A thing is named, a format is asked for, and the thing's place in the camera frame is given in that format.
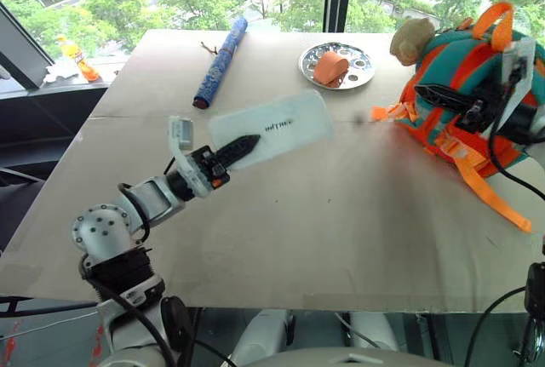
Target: blue rolled tube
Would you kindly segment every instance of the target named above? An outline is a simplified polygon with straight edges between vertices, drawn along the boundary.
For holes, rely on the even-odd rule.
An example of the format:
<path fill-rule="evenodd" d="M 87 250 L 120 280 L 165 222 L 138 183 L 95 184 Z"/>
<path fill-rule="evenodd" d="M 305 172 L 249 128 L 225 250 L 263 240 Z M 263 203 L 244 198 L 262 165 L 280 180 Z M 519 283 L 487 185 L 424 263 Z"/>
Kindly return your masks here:
<path fill-rule="evenodd" d="M 239 16 L 235 20 L 232 30 L 229 32 L 229 35 L 227 35 L 223 45 L 221 45 L 218 55 L 215 57 L 214 62 L 212 62 L 212 66 L 208 70 L 208 73 L 198 88 L 197 94 L 193 98 L 193 105 L 195 107 L 199 109 L 208 109 L 212 104 L 215 94 L 220 87 L 223 75 L 227 71 L 232 56 L 246 32 L 246 26 L 248 26 L 248 21 L 243 16 Z"/>

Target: black cable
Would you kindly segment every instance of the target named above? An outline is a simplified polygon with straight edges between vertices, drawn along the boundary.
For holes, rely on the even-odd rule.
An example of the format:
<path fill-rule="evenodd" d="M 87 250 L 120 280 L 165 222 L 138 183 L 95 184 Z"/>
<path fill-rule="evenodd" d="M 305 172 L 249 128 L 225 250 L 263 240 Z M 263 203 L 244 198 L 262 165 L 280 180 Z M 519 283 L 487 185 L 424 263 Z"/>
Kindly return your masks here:
<path fill-rule="evenodd" d="M 164 169 L 163 175 L 167 175 L 167 174 L 169 173 L 170 167 L 172 167 L 172 164 L 174 164 L 174 161 L 176 161 L 176 160 L 175 160 L 174 157 L 172 157 L 172 158 L 170 159 L 169 163 L 167 164 L 167 168 Z"/>
<path fill-rule="evenodd" d="M 142 221 L 144 236 L 140 239 L 140 243 L 143 243 L 150 236 L 150 222 L 147 219 L 146 214 L 144 213 L 144 209 L 140 206 L 140 204 L 138 204 L 138 201 L 136 201 L 136 199 L 132 195 L 130 195 L 130 192 L 127 191 L 131 187 L 132 186 L 130 186 L 129 184 L 125 184 L 124 182 L 118 184 L 119 192 L 121 192 L 123 196 L 129 200 L 129 202 L 133 205 L 133 207 L 135 207 L 136 213 L 138 214 L 138 216 L 140 217 L 140 220 Z"/>
<path fill-rule="evenodd" d="M 207 344 L 205 343 L 204 341 L 200 341 L 199 339 L 195 339 L 195 344 L 198 344 L 200 347 L 208 350 L 209 352 L 211 352 L 212 354 L 215 354 L 216 356 L 218 356 L 218 358 L 221 358 L 223 361 L 225 361 L 227 364 L 229 364 L 231 367 L 237 367 L 237 365 L 231 360 L 229 359 L 228 356 L 226 356 L 225 354 L 222 354 L 220 352 L 218 352 L 215 348 L 213 348 L 210 344 Z"/>
<path fill-rule="evenodd" d="M 101 295 L 114 300 L 119 306 L 121 306 L 125 311 L 135 318 L 137 318 L 144 327 L 150 332 L 155 341 L 157 342 L 161 353 L 163 354 L 164 361 L 169 367 L 176 367 L 176 362 L 174 356 L 170 351 L 170 347 L 164 338 L 161 336 L 157 328 L 150 322 L 149 318 L 146 317 L 144 313 L 138 310 L 135 306 L 126 301 L 123 297 L 108 289 L 104 284 L 99 282 L 96 279 L 86 278 L 86 280 L 98 291 Z"/>
<path fill-rule="evenodd" d="M 541 198 L 543 201 L 545 201 L 545 194 L 541 191 L 539 191 L 537 188 L 535 188 L 532 184 L 529 184 L 528 182 L 521 180 L 516 175 L 512 175 L 508 173 L 499 160 L 497 159 L 496 152 L 494 151 L 494 140 L 496 139 L 496 133 L 498 130 L 498 127 L 500 125 L 500 122 L 502 120 L 503 113 L 505 112 L 505 107 L 507 106 L 509 99 L 511 99 L 512 94 L 512 88 L 513 86 L 508 85 L 506 88 L 506 93 L 504 95 L 501 111 L 498 113 L 496 120 L 494 120 L 494 123 L 492 124 L 492 129 L 490 131 L 490 137 L 488 138 L 488 153 L 490 154 L 490 160 L 502 175 L 507 177 L 509 180 L 516 182 L 517 184 L 520 184 L 521 186 L 529 189 L 530 191 L 534 192 L 539 198 Z"/>
<path fill-rule="evenodd" d="M 70 310 L 88 309 L 95 307 L 95 302 L 78 303 L 76 305 L 66 305 L 57 307 L 42 307 L 41 309 L 17 310 L 13 312 L 0 312 L 0 318 L 22 318 L 25 316 L 35 316 L 37 314 L 50 314 L 58 312 L 68 312 Z"/>
<path fill-rule="evenodd" d="M 508 299 L 511 296 L 517 295 L 518 293 L 524 292 L 526 289 L 525 286 L 522 288 L 517 288 L 515 290 L 511 290 L 510 292 L 506 293 L 499 299 L 496 299 L 494 303 L 492 303 L 488 308 L 485 310 L 483 314 L 481 314 L 479 321 L 477 322 L 477 325 L 475 326 L 475 329 L 473 329 L 473 333 L 471 334 L 471 339 L 469 340 L 469 346 L 468 346 L 468 352 L 466 353 L 466 361 L 463 364 L 464 367 L 469 367 L 469 364 L 471 363 L 471 356 L 473 355 L 473 349 L 475 348 L 475 342 L 477 341 L 477 335 L 479 334 L 480 328 L 483 325 L 483 322 L 486 320 L 486 317 L 500 304 L 502 304 L 506 299 Z"/>
<path fill-rule="evenodd" d="M 524 367 L 526 364 L 526 352 L 528 351 L 528 343 L 530 339 L 530 331 L 533 325 L 533 320 L 531 316 L 528 316 L 525 326 L 525 335 L 522 337 L 522 346 L 520 348 L 520 358 L 517 367 Z"/>

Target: round tray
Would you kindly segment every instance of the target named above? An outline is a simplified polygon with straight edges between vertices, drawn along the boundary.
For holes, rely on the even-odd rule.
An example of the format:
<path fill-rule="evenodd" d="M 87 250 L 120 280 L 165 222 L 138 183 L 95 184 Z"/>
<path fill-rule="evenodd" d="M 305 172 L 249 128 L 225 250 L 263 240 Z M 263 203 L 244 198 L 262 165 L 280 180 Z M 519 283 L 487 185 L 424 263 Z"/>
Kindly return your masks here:
<path fill-rule="evenodd" d="M 316 82 L 313 79 L 313 74 L 314 67 L 320 57 L 330 50 L 348 59 L 348 71 L 339 78 L 334 86 L 325 86 Z M 330 90 L 357 88 L 369 82 L 375 75 L 375 68 L 371 64 L 371 59 L 363 50 L 338 42 L 322 43 L 303 52 L 301 58 L 299 58 L 299 69 L 303 76 L 312 83 Z"/>

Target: orange bottle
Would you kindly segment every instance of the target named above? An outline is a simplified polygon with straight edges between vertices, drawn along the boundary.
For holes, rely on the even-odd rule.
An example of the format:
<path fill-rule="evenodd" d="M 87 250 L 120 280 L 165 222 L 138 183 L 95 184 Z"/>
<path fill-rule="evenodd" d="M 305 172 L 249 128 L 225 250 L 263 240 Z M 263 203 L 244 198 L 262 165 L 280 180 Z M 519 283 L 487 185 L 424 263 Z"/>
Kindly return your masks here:
<path fill-rule="evenodd" d="M 100 74 L 96 71 L 96 69 L 87 63 L 85 56 L 83 56 L 82 50 L 77 44 L 66 39 L 64 35 L 59 35 L 57 37 L 57 41 L 60 45 L 60 52 L 62 52 L 64 56 L 71 58 L 74 60 L 74 62 L 76 62 L 77 67 L 79 67 L 79 70 L 82 71 L 83 77 L 90 82 L 93 82 L 100 77 Z"/>

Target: gray table surface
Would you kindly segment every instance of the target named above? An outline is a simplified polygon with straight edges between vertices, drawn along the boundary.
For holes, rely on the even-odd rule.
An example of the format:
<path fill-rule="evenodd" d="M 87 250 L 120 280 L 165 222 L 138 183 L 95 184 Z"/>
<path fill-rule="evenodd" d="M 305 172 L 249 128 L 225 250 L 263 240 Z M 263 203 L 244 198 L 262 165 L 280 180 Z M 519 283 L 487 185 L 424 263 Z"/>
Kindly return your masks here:
<path fill-rule="evenodd" d="M 169 161 L 167 120 L 191 118 L 194 145 L 208 120 L 312 87 L 302 51 L 340 41 L 365 50 L 372 81 L 320 90 L 335 125 L 323 140 L 234 173 L 206 200 L 152 230 L 146 243 L 169 294 L 204 307 L 482 311 L 522 286 L 541 260 L 545 209 L 500 177 L 498 193 L 533 222 L 523 234 L 481 203 L 456 170 L 392 123 L 369 123 L 410 78 L 388 53 L 391 35 L 247 33 L 207 111 L 191 106 L 226 32 L 149 31 L 103 96 L 0 259 L 4 294 L 88 300 L 77 274 L 73 219 L 112 201 L 119 182 L 159 175 Z M 513 169 L 545 188 L 531 160 Z M 523 311 L 521 297 L 502 310 Z"/>

